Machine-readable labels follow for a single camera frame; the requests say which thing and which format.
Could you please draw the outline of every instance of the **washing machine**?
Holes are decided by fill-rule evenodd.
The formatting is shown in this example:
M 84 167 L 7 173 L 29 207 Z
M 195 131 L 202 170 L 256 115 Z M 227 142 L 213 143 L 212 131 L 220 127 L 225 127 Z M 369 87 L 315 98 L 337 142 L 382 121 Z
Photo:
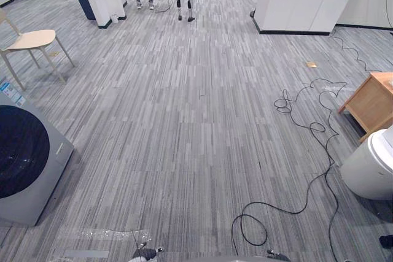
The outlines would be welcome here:
M 358 196 L 393 200 L 393 126 L 371 134 L 344 162 L 341 176 Z
M 0 220 L 34 226 L 73 150 L 0 76 Z

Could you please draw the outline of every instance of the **wooden cabinet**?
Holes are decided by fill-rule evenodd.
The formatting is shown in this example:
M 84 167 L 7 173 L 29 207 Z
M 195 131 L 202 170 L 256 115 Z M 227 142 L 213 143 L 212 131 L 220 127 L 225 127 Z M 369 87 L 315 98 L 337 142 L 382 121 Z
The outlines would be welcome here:
M 393 72 L 370 73 L 365 82 L 339 108 L 347 109 L 366 132 L 363 142 L 371 133 L 393 124 Z

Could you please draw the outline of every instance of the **white trash can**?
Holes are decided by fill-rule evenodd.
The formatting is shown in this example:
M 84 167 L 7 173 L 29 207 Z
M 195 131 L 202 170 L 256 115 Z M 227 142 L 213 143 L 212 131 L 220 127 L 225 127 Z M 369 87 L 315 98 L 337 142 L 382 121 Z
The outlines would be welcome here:
M 363 198 L 393 199 L 393 147 L 385 130 L 371 134 L 341 167 L 344 183 Z

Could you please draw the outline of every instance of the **washing machine door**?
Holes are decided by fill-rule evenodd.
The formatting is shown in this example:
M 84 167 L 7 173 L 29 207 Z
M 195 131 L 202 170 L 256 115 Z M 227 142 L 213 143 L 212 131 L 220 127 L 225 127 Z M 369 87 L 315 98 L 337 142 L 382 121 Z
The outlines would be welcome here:
M 33 114 L 0 106 L 0 199 L 31 185 L 44 170 L 49 137 Z

